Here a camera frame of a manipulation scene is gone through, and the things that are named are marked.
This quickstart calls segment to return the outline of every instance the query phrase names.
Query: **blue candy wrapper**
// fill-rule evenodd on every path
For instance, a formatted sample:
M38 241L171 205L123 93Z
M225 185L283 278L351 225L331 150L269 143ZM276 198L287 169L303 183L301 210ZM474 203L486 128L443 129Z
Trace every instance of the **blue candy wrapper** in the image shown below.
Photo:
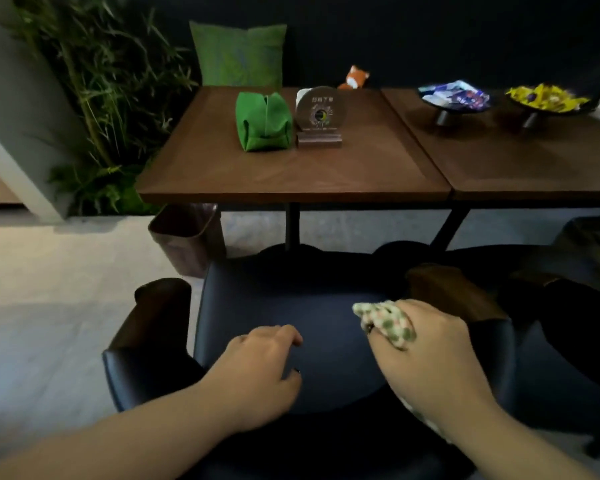
M479 112L489 108L489 95L464 80L418 88L429 104L451 111Z

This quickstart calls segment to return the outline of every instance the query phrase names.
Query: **yellow candy wrapper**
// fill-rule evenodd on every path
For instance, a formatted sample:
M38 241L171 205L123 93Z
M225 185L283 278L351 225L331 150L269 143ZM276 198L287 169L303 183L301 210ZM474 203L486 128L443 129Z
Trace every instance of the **yellow candy wrapper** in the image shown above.
M570 92L551 84L538 84L535 88L519 86L510 88L507 94L520 104L549 112L570 112L580 109L589 98L577 98Z

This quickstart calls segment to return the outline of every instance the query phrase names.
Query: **floor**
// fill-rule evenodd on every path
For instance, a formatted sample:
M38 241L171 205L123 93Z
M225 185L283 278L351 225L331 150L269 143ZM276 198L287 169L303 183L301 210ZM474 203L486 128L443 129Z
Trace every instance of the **floor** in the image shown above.
M398 239L430 242L447 213L305 212L301 240L323 250L359 252ZM599 214L472 211L451 247L549 244L570 218ZM227 212L222 221L232 256L284 238L282 213ZM148 217L92 217L40 226L25 211L0 211L0 457L113 414L100 352L132 308L135 288L176 276L147 233L148 223ZM202 281L189 282L195 324ZM585 439L547 435L576 456Z

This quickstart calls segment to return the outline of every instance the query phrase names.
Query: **table top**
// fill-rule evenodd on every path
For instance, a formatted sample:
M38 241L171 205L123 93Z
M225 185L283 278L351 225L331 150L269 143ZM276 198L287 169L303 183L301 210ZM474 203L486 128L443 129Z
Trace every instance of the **table top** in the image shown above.
M503 100L455 128L412 89L382 89L454 189L456 200L600 200L600 120L552 116L520 132L521 110Z
M149 203L444 201L451 187L380 91L343 91L341 148L244 152L235 122L243 90L200 88L136 190ZM294 88L280 94L295 108Z

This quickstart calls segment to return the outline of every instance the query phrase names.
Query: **green pillow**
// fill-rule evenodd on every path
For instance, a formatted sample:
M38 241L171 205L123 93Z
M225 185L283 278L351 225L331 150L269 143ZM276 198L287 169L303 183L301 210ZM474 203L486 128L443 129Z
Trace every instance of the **green pillow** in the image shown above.
M248 30L189 23L203 86L282 87L286 25Z
M245 152L291 146L293 117L284 98L240 93L235 101L235 122Z

